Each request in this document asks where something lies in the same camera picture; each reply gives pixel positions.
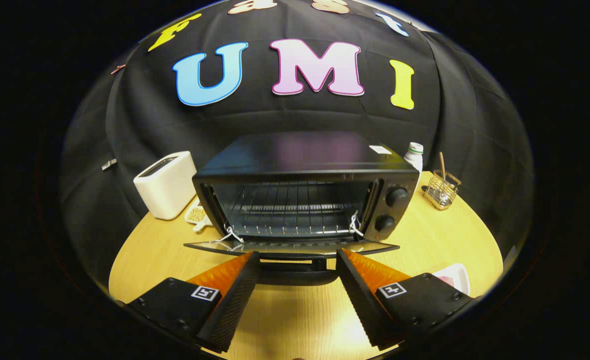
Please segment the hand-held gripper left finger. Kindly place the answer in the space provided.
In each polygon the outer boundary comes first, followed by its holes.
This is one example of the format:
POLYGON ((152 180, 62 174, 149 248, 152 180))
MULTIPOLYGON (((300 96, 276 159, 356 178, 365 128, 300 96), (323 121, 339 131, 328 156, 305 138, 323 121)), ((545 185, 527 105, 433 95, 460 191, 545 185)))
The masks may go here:
POLYGON ((215 353, 226 353, 260 273, 249 251, 181 280, 165 278, 126 307, 163 333, 215 353))

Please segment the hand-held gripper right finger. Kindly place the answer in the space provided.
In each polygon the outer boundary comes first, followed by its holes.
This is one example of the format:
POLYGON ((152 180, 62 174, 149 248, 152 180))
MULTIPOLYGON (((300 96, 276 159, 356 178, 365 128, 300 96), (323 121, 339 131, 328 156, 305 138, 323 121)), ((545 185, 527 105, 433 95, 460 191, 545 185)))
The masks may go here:
POLYGON ((336 271, 372 346, 414 344, 448 323, 473 299, 425 272, 409 276, 355 251, 337 251, 336 271))

